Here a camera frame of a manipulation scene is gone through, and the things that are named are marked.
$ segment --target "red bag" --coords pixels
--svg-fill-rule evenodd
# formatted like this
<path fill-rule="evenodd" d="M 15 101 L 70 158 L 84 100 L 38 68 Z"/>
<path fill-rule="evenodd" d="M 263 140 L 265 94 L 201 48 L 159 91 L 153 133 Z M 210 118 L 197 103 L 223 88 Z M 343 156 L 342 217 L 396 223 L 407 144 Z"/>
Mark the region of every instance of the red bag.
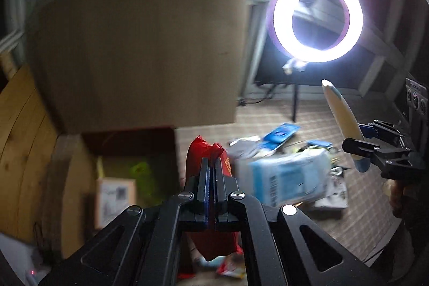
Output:
<path fill-rule="evenodd" d="M 231 177 L 231 165 L 226 150 L 219 144 L 209 145 L 201 136 L 192 141 L 186 157 L 186 180 L 199 174 L 201 159 L 209 158 L 211 165 L 217 158 L 222 163 L 224 176 Z M 237 244 L 237 233 L 217 232 L 214 229 L 214 207 L 209 207 L 209 226 L 204 232 L 190 232 L 188 236 L 192 239 L 195 247 L 203 255 L 206 261 L 211 261 L 218 256 L 226 256 L 241 251 Z"/>

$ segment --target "glowing white ring light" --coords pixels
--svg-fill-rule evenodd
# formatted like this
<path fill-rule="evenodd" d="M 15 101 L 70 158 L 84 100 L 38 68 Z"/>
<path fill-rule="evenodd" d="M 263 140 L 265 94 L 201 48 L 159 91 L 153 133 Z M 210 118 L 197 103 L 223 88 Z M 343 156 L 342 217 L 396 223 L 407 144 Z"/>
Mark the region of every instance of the glowing white ring light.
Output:
<path fill-rule="evenodd" d="M 345 26 L 334 46 L 319 50 L 302 44 L 292 28 L 292 16 L 299 0 L 273 0 L 274 33 L 281 46 L 295 58 L 305 62 L 326 62 L 348 53 L 356 44 L 363 27 L 363 14 L 359 0 L 341 0 L 345 11 Z"/>

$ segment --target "floor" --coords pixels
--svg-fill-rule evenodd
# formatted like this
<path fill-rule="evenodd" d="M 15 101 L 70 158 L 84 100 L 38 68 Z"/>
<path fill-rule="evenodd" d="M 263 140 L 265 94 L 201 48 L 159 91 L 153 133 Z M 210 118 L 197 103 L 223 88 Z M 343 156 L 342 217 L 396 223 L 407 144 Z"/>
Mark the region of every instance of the floor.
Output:
<path fill-rule="evenodd" d="M 380 119 L 397 124 L 400 117 L 389 104 L 380 100 L 354 99 L 349 106 L 358 122 L 368 123 Z M 209 125 L 179 128 L 176 131 L 179 172 L 184 185 L 187 149 L 191 141 L 201 135 L 209 143 L 218 142 L 227 148 L 234 138 L 263 136 L 283 122 L 290 122 L 291 102 L 267 100 L 259 104 L 237 107 L 236 122 L 226 125 Z M 297 114 L 300 131 L 291 142 L 307 139 L 324 139 L 341 147 L 342 136 L 325 100 L 300 101 Z M 342 153 L 342 164 L 353 168 L 348 154 Z M 361 260 L 368 257 L 377 243 L 395 222 L 387 196 L 382 193 L 385 182 L 377 167 L 361 174 L 352 169 L 345 174 L 349 208 L 340 218 L 312 217 L 333 238 Z"/>

